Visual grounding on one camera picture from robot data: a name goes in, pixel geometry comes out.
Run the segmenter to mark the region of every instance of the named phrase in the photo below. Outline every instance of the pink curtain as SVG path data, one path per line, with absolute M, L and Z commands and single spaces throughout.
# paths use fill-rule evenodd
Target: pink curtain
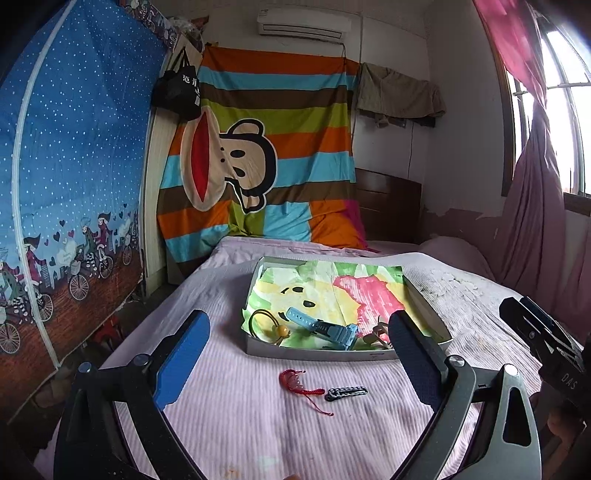
M 564 291 L 558 299 L 557 317 L 583 343 L 591 330 L 591 221 Z
M 534 97 L 490 260 L 497 281 L 552 312 L 564 260 L 564 198 L 545 111 L 540 33 L 525 0 L 473 0 L 507 70 Z

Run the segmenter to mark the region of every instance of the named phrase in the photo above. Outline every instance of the air conditioner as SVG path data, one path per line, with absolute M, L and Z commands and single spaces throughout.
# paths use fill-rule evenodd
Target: air conditioner
M 350 18 L 309 8 L 264 8 L 256 21 L 260 35 L 312 38 L 335 43 L 341 43 L 351 31 Z

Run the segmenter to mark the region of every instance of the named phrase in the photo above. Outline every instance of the striped blanket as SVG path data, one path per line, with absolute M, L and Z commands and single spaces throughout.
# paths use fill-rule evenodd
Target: striped blanket
M 208 47 L 202 115 L 177 132 L 158 223 L 185 274 L 225 235 L 364 248 L 344 58 Z

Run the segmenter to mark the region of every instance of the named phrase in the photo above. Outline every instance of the red mouth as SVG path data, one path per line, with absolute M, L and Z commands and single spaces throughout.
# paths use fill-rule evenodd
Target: red mouth
M 191 172 L 195 188 L 201 201 L 204 201 L 209 179 L 209 127 L 207 114 L 203 112 L 197 124 L 191 145 Z

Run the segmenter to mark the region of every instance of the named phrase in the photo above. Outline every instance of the metal bolt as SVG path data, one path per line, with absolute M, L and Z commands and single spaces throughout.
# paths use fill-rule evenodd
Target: metal bolt
M 517 370 L 517 367 L 515 365 L 506 364 L 504 368 L 505 373 L 512 377 L 516 377 L 517 375 L 519 375 L 519 370 Z
M 466 362 L 459 355 L 450 355 L 449 363 L 450 363 L 450 365 L 453 365 L 454 367 L 463 367 Z
M 87 374 L 92 369 L 92 364 L 90 362 L 83 362 L 78 366 L 78 371 L 81 374 Z
M 141 354 L 136 355 L 134 357 L 134 365 L 136 365 L 138 367 L 143 367 L 144 365 L 148 365 L 149 361 L 150 361 L 150 356 L 145 353 L 141 353 Z

